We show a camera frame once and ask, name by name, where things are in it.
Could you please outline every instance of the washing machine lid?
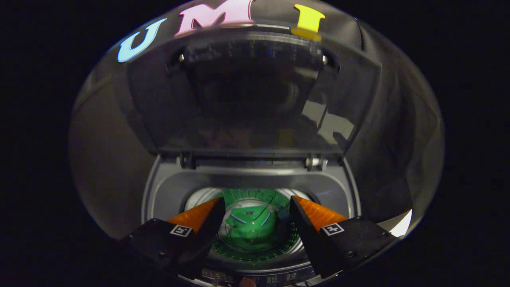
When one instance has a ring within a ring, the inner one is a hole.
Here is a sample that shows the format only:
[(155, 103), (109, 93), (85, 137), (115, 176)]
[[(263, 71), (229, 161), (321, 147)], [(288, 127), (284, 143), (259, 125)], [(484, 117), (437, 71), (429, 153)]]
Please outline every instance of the washing machine lid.
[(204, 29), (128, 61), (115, 92), (152, 152), (343, 157), (377, 92), (363, 52), (264, 27)]

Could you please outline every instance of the pink letter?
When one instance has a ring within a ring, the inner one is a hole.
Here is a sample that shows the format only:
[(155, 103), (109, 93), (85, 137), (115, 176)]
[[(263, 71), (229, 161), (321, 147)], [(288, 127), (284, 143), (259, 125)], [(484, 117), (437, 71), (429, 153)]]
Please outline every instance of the pink letter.
[(179, 32), (175, 36), (195, 30), (193, 21), (201, 27), (210, 27), (225, 14), (223, 24), (254, 22), (250, 17), (250, 7), (253, 0), (226, 0), (216, 9), (206, 4), (200, 4), (181, 12), (183, 16)]

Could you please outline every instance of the top-load washing machine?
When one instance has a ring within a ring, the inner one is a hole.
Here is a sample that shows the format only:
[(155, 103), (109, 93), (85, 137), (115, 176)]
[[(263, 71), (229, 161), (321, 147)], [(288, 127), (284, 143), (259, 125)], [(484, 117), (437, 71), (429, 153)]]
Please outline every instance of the top-load washing machine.
[(399, 238), (434, 196), (443, 123), (423, 75), (360, 20), (298, 2), (179, 6), (108, 50), (75, 102), (74, 180), (109, 236), (225, 199), (201, 276), (186, 282), (336, 277), (314, 273), (291, 196)]

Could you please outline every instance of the blue letter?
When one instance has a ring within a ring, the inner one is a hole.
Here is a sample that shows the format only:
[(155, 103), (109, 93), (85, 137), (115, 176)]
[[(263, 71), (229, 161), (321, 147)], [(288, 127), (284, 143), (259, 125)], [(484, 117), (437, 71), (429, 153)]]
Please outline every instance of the blue letter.
[(131, 45), (133, 44), (133, 40), (135, 39), (136, 35), (140, 34), (140, 32), (136, 32), (134, 35), (124, 40), (124, 42), (120, 44), (119, 55), (117, 56), (117, 60), (121, 63), (126, 62), (131, 58), (135, 57), (136, 55), (138, 55), (139, 53), (141, 53), (143, 50), (145, 50), (145, 48), (147, 48), (156, 37), (159, 25), (165, 20), (166, 18), (161, 19), (156, 23), (150, 24), (147, 28), (145, 28), (147, 30), (145, 39), (143, 39), (143, 42), (134, 49), (131, 48)]

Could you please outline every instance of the black background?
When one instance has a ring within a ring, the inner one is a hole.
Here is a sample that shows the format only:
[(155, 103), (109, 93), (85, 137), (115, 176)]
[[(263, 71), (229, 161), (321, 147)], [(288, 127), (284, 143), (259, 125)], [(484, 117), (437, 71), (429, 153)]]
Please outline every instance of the black background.
[[(4, 140), (13, 173), (3, 193), (2, 285), (174, 285), (130, 260), (88, 216), (68, 167), (67, 128), (79, 88), (104, 52), (181, 3), (3, 4), (3, 126), (12, 132)], [(498, 110), (508, 96), (502, 2), (332, 4), (372, 25), (420, 67), (442, 109), (447, 145), (443, 178), (421, 224), (332, 285), (503, 285), (506, 244), (498, 238), (508, 224), (497, 224), (503, 214), (496, 205), (504, 187), (497, 136), (508, 122)]]

